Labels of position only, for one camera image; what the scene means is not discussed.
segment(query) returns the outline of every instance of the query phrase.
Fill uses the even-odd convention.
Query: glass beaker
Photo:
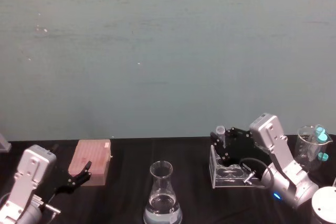
[[[143,214],[145,224],[180,224],[182,211],[170,181],[173,166],[167,161],[157,161],[150,172],[154,181]]]
[[[295,147],[295,160],[306,172],[316,170],[322,162],[328,160],[326,149],[331,142],[332,139],[323,126],[301,127]]]

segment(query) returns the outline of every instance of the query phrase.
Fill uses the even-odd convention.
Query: gray wall
[[[335,132],[336,0],[0,0],[8,140]]]

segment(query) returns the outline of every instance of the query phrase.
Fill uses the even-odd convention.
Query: black table
[[[289,136],[293,149],[296,136]],[[0,196],[9,192],[24,149],[33,144],[56,151],[57,165],[68,168],[77,141],[14,142],[9,154],[0,154]],[[292,210],[269,191],[256,188],[212,189],[208,170],[208,137],[112,140],[113,159],[105,186],[81,187],[72,195],[58,195],[52,205],[62,214],[52,223],[143,224],[144,206],[152,186],[150,165],[158,160],[172,163],[172,185],[183,212],[184,224],[309,223],[310,202]],[[331,144],[329,154],[336,157]],[[336,176],[333,158],[311,174],[319,186],[331,185]],[[44,214],[42,223],[50,218]]]

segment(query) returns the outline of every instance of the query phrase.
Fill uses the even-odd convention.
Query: blue indicator light
[[[274,195],[277,199],[281,199],[281,197],[280,197],[277,193],[273,193],[273,195]]]

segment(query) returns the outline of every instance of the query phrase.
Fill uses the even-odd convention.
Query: glass flask
[[[328,160],[327,145],[332,142],[330,136],[321,125],[304,126],[298,131],[295,147],[295,160],[306,172],[319,168]]]
[[[145,224],[180,224],[182,211],[170,181],[173,166],[167,161],[157,161],[150,172],[153,186],[143,214]]]

